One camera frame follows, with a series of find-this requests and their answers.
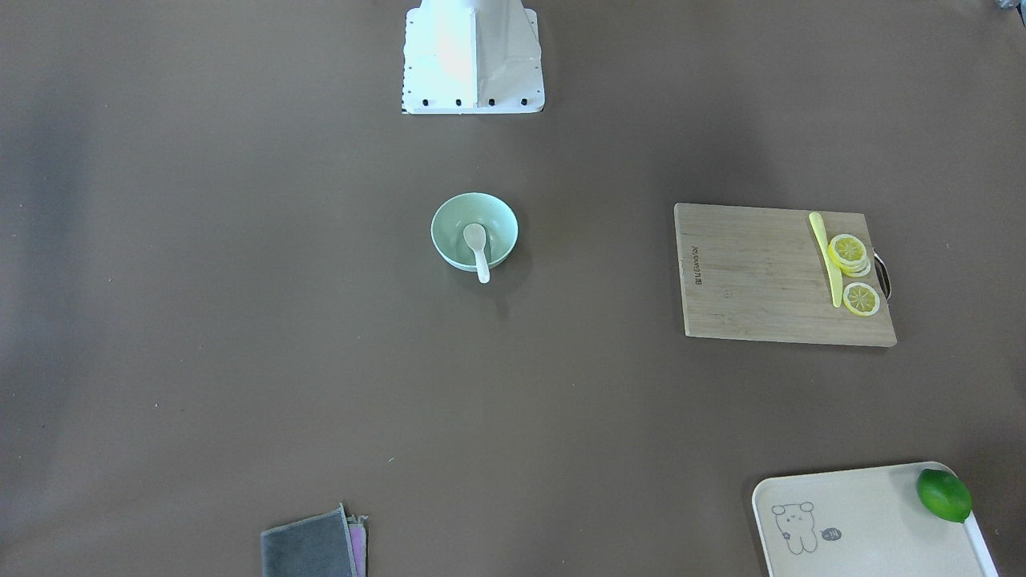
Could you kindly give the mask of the white ceramic spoon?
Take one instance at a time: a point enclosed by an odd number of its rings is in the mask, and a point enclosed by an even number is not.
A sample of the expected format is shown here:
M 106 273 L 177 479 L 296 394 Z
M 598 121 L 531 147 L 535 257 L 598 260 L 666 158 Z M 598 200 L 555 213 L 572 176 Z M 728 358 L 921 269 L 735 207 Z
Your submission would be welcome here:
M 463 234 L 466 245 L 473 252 L 478 281 L 480 284 L 487 284 L 491 280 L 490 265 L 488 265 L 488 259 L 485 256 L 487 230 L 478 223 L 471 223 L 464 228 Z

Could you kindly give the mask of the light green bowl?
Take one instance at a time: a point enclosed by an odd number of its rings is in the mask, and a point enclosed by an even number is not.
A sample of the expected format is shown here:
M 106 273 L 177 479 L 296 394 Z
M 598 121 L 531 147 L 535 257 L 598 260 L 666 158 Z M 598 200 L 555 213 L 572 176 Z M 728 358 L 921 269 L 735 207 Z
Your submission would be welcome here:
M 434 213 L 430 234 L 434 248 L 452 267 L 467 272 L 495 268 L 515 248 L 519 222 L 515 211 L 491 194 L 466 192 L 444 201 Z

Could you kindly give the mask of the bamboo cutting board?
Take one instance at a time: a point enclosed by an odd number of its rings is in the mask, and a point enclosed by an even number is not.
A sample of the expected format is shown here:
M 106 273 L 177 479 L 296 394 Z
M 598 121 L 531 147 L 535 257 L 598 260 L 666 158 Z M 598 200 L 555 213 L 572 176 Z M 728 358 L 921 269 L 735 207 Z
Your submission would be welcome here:
M 679 202 L 673 209 L 689 337 L 887 348 L 887 303 L 871 317 L 833 306 L 808 211 Z

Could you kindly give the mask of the grey folded cloth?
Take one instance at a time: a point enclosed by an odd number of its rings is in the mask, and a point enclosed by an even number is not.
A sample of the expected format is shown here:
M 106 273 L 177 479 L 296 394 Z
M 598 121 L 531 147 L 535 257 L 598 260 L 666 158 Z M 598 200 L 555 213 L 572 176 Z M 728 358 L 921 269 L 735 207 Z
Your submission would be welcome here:
M 261 533 L 264 576 L 366 576 L 365 515 L 337 509 Z

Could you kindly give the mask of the yellow plastic knife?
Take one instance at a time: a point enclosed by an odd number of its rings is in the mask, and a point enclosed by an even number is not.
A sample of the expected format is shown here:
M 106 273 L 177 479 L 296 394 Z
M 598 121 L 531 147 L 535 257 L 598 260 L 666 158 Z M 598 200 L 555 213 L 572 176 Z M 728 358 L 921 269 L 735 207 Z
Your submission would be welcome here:
M 830 242 L 826 233 L 823 216 L 820 211 L 810 211 L 807 219 L 826 270 L 832 305 L 835 308 L 840 308 L 842 307 L 843 292 L 842 270 L 830 258 Z

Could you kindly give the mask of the single lemon slice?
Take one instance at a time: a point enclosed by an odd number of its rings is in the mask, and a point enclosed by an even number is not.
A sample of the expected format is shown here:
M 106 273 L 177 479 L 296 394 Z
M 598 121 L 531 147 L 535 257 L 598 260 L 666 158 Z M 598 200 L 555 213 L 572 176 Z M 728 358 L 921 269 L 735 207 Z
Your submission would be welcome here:
M 842 305 L 857 317 L 872 317 L 882 306 L 882 299 L 871 285 L 851 282 L 842 291 Z

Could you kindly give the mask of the cream plastic tray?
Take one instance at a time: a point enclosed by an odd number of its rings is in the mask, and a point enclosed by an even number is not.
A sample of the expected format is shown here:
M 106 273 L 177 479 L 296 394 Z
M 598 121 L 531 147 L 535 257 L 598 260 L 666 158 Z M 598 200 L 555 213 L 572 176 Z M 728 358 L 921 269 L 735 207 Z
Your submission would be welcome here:
M 776 476 L 751 503 L 772 576 L 996 576 L 974 515 L 939 518 L 919 499 L 928 461 Z

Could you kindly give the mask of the green lime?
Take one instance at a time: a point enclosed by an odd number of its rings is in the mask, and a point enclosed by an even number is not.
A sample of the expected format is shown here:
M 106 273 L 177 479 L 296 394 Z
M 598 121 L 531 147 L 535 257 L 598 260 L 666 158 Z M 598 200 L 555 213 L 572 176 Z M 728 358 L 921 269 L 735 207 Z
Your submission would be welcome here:
M 963 482 L 950 471 L 923 469 L 916 480 L 919 501 L 937 518 L 965 523 L 972 513 L 972 496 Z

